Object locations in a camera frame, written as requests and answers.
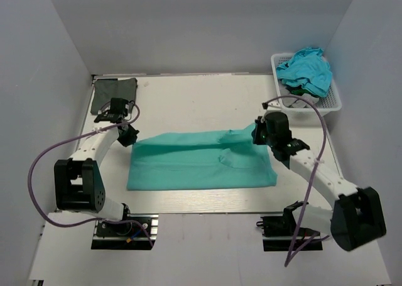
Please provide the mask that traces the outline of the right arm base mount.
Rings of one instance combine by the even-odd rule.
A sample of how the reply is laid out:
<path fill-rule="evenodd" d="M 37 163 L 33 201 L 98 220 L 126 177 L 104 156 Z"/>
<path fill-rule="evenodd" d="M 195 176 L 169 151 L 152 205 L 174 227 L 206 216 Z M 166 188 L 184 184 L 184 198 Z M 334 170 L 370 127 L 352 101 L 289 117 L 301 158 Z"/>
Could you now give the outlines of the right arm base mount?
<path fill-rule="evenodd" d="M 282 216 L 262 216 L 256 222 L 256 227 L 262 231 L 264 252 L 285 252 L 291 244 L 293 231 L 285 227 Z M 315 231 L 311 229 L 300 228 L 293 250 L 296 250 L 301 244 L 313 236 Z M 302 251 L 322 251 L 323 245 L 319 241 L 320 234 L 314 240 L 307 244 Z"/>

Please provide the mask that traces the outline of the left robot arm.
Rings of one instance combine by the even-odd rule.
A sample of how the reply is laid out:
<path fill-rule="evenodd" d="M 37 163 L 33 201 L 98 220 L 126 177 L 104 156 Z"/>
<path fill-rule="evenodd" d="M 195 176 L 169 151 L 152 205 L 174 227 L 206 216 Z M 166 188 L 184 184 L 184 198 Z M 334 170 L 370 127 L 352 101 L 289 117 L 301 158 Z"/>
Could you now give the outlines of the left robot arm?
<path fill-rule="evenodd" d="M 117 234 L 128 234 L 133 220 L 125 215 L 125 204 L 107 196 L 100 165 L 114 142 L 131 146 L 138 133 L 130 124 L 106 131 L 97 129 L 70 158 L 58 160 L 54 165 L 57 207 L 110 220 Z"/>

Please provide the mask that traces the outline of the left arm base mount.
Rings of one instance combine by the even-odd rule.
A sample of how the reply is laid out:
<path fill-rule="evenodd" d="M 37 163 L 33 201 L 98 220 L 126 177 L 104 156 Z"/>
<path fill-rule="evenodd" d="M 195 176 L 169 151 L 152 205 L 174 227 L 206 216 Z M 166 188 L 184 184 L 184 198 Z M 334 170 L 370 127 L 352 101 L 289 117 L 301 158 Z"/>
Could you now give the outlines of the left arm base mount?
<path fill-rule="evenodd" d="M 134 216 L 130 214 L 129 220 L 135 220 L 142 228 L 134 223 L 109 224 L 97 221 L 92 237 L 92 250 L 116 250 L 116 251 L 149 251 L 152 245 L 148 241 L 143 229 L 150 236 L 154 244 L 158 232 L 158 215 L 143 214 Z"/>

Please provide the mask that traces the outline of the teal t shirt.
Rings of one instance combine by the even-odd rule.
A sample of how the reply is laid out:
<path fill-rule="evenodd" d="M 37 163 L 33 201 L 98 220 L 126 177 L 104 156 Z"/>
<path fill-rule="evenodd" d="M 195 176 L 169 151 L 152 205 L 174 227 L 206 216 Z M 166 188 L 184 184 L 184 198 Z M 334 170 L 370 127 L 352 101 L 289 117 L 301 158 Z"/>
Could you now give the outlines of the teal t shirt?
<path fill-rule="evenodd" d="M 266 146 L 244 129 L 163 133 L 137 142 L 131 152 L 129 191 L 272 187 L 277 174 Z"/>

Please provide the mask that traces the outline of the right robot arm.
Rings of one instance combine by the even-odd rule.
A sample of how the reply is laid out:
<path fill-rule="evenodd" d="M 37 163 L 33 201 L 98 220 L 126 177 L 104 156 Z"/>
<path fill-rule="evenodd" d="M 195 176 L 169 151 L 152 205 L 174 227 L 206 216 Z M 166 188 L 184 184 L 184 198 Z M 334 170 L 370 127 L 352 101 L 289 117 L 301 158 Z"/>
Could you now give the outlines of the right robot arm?
<path fill-rule="evenodd" d="M 267 113 L 255 120 L 253 142 L 271 148 L 274 158 L 301 176 L 329 203 L 329 210 L 297 201 L 281 216 L 265 216 L 257 225 L 264 236 L 302 236 L 315 233 L 332 237 L 345 251 L 352 251 L 386 235 L 386 223 L 379 194 L 349 182 L 320 162 L 310 147 L 292 136 L 288 117 Z"/>

